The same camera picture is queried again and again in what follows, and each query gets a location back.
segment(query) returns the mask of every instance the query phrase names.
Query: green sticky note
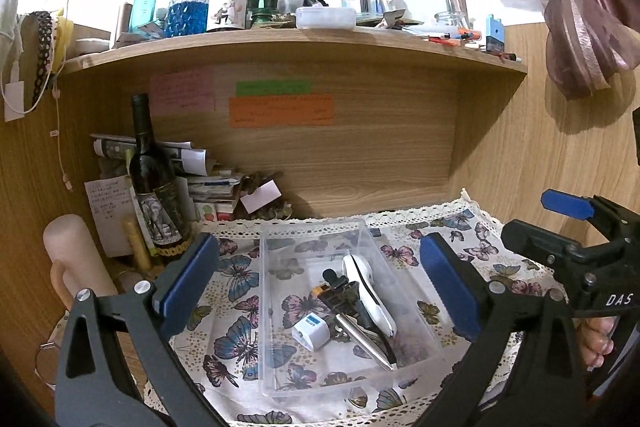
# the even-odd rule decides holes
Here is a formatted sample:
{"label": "green sticky note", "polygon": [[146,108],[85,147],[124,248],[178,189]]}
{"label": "green sticky note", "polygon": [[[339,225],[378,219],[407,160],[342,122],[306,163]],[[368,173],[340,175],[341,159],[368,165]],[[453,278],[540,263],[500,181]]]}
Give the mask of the green sticky note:
{"label": "green sticky note", "polygon": [[310,80],[249,80],[236,82],[236,96],[311,94]]}

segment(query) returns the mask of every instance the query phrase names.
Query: screw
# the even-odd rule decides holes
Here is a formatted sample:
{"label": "screw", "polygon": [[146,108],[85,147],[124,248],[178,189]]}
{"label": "screw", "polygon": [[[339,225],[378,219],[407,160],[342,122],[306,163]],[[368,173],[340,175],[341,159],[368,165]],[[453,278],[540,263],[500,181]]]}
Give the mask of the screw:
{"label": "screw", "polygon": [[78,292],[76,297],[80,302],[82,302],[86,301],[89,298],[89,295],[91,295],[91,290],[89,288],[84,288]]}
{"label": "screw", "polygon": [[506,290],[506,286],[499,281],[491,281],[489,283],[489,291],[491,293],[500,294],[500,293],[504,293],[505,290]]}
{"label": "screw", "polygon": [[549,290],[549,296],[554,301],[560,302],[560,301],[564,300],[564,295],[562,295],[562,292],[558,288],[551,288]]}
{"label": "screw", "polygon": [[151,289],[151,283],[149,281],[138,281],[136,285],[133,286],[133,290],[136,293],[146,293]]}

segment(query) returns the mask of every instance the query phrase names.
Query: pink sticky note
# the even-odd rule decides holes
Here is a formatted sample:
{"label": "pink sticky note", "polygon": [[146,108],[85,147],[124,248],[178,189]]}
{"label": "pink sticky note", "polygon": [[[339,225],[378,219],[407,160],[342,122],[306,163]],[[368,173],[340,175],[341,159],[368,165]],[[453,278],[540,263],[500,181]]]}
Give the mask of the pink sticky note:
{"label": "pink sticky note", "polygon": [[149,81],[151,115],[168,116],[215,109],[210,68],[159,74]]}
{"label": "pink sticky note", "polygon": [[271,201],[279,198],[280,196],[281,193],[276,182],[271,180],[270,182],[256,188],[253,194],[242,196],[240,201],[244,204],[246,211],[251,214],[258,210],[258,208],[262,208],[265,204],[271,203]]}

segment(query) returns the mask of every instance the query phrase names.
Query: white handheld device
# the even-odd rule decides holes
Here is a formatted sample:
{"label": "white handheld device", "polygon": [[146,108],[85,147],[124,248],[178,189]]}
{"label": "white handheld device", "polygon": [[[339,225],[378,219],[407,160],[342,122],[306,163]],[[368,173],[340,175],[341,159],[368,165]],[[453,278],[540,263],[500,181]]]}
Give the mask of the white handheld device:
{"label": "white handheld device", "polygon": [[351,281],[360,283],[358,289],[360,300],[369,312],[371,320],[388,337],[396,334],[396,322],[385,308],[380,297],[373,290],[373,272],[371,266],[364,257],[348,254],[342,258],[342,272]]}

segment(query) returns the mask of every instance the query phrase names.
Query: clear plastic box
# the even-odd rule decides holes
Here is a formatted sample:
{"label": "clear plastic box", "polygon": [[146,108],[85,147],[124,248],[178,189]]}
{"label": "clear plastic box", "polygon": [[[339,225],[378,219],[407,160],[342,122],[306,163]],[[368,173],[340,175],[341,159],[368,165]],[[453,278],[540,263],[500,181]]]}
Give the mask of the clear plastic box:
{"label": "clear plastic box", "polygon": [[[398,333],[389,339],[398,359],[396,371],[387,372],[373,359],[356,356],[357,344],[353,341],[332,339],[311,352],[293,339],[292,325],[308,312],[326,316],[327,309],[323,310],[317,299],[309,301],[311,289],[324,283],[322,272],[327,268],[341,275],[342,258],[348,253],[367,259],[373,272],[373,287],[396,321]],[[410,275],[403,272],[389,265],[363,220],[265,225],[260,236],[261,393],[278,403],[311,397],[347,398],[356,387],[381,391],[418,378],[430,362],[441,360],[440,343],[415,306],[420,296],[408,295],[406,289],[414,285],[403,283],[404,277],[410,280]],[[291,346],[296,348],[293,358]],[[308,365],[302,363],[301,356]],[[305,373],[307,369],[313,370],[315,380]],[[331,373],[346,374],[338,379],[343,383],[325,385],[324,379]]]}

